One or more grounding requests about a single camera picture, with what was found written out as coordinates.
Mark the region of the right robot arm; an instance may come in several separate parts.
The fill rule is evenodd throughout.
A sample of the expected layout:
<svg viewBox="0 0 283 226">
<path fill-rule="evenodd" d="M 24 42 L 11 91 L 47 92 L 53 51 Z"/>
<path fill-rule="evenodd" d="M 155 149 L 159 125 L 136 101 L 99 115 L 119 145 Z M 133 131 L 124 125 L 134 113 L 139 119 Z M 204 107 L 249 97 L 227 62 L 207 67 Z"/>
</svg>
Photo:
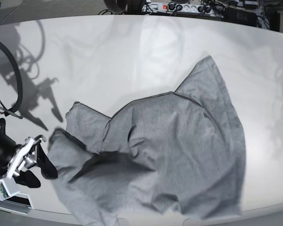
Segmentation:
<svg viewBox="0 0 283 226">
<path fill-rule="evenodd" d="M 6 135 L 6 121 L 0 119 L 0 179 L 4 178 L 11 165 L 25 145 L 17 144 L 13 139 Z M 42 176 L 47 180 L 58 178 L 58 172 L 47 155 L 42 149 L 41 142 L 46 141 L 43 135 L 34 138 L 34 143 L 27 154 L 20 158 L 12 178 L 16 184 L 29 188 L 39 188 L 41 183 L 39 179 L 29 170 L 32 167 L 39 167 Z"/>
</svg>

